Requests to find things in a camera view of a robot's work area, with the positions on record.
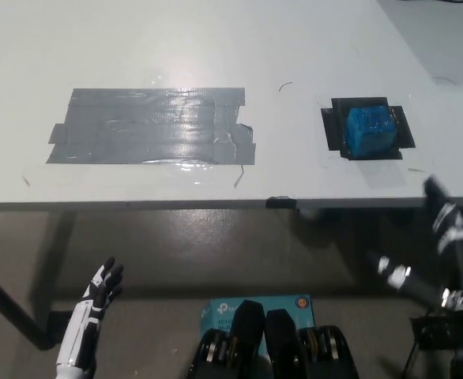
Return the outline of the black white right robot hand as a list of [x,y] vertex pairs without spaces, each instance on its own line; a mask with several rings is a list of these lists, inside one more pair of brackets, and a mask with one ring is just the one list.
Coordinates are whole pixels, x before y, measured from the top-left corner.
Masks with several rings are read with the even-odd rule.
[[456,359],[463,361],[463,214],[435,177],[426,179],[423,190],[442,284],[429,284],[413,267],[382,253],[370,252],[367,258],[388,287],[432,312],[412,321],[419,346],[454,351]]

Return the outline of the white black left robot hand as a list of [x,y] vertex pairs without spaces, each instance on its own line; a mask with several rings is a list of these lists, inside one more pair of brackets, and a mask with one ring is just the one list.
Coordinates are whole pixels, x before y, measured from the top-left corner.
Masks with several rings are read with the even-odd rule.
[[107,308],[122,292],[124,267],[113,257],[102,264],[73,309],[56,361],[60,378],[88,378],[96,368],[96,349]]

